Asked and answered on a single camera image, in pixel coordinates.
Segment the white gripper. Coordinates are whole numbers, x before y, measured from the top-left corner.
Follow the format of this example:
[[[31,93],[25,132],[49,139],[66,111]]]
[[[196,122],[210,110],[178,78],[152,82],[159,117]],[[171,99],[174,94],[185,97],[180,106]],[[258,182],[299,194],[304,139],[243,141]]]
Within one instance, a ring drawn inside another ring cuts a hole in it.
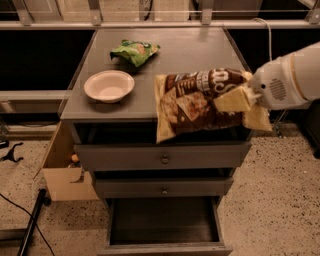
[[[258,68],[249,84],[238,86],[213,100],[219,112],[245,112],[256,103],[269,110],[298,108],[305,103],[293,76],[292,55],[278,57]]]

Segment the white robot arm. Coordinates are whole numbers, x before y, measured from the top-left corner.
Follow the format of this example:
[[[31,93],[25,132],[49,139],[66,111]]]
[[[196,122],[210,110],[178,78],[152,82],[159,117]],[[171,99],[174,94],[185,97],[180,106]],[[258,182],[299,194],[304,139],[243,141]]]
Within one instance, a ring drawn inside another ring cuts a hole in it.
[[[320,98],[320,42],[270,61],[248,82],[214,99],[219,112],[301,108]]]

